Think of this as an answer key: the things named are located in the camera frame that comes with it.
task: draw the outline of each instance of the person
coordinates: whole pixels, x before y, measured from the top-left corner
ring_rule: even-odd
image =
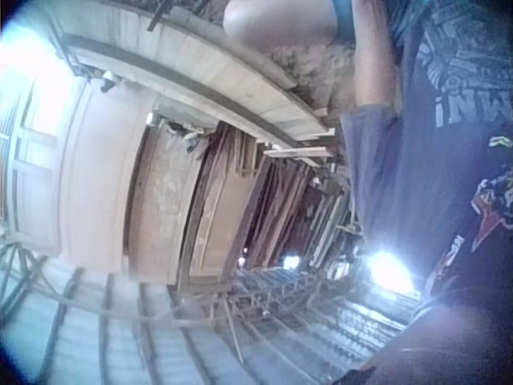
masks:
[[[362,232],[411,270],[433,271],[406,330],[336,383],[511,383],[511,3],[273,3],[232,0],[227,33],[260,49],[329,43],[351,36],[340,23],[352,15],[357,109],[340,135]]]

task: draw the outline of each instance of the bright light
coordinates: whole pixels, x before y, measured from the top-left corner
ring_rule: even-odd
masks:
[[[378,253],[369,262],[374,282],[398,294],[408,294],[414,289],[408,270],[390,253]]]
[[[153,112],[147,114],[146,125],[150,126],[153,123]]]
[[[299,266],[300,261],[301,258],[299,258],[298,256],[285,257],[285,260],[283,261],[283,268],[286,270],[294,270]]]

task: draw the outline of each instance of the wooden board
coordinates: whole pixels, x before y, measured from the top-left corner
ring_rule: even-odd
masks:
[[[226,131],[207,187],[204,212],[192,254],[190,276],[220,279],[255,183],[253,173],[238,173],[238,135]]]
[[[207,140],[187,153],[187,141],[161,130],[145,183],[136,187],[142,197],[134,202],[131,219],[130,266],[140,282],[175,285],[185,224],[202,164]]]
[[[264,155],[271,158],[302,158],[307,156],[330,158],[333,153],[326,147],[288,148],[285,150],[267,150]]]

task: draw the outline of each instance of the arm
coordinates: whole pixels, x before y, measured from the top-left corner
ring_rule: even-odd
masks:
[[[395,68],[384,0],[353,0],[357,105],[392,106]]]

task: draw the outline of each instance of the leg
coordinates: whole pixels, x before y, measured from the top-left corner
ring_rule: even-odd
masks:
[[[333,0],[231,0],[224,30],[259,49],[329,44],[337,32]]]

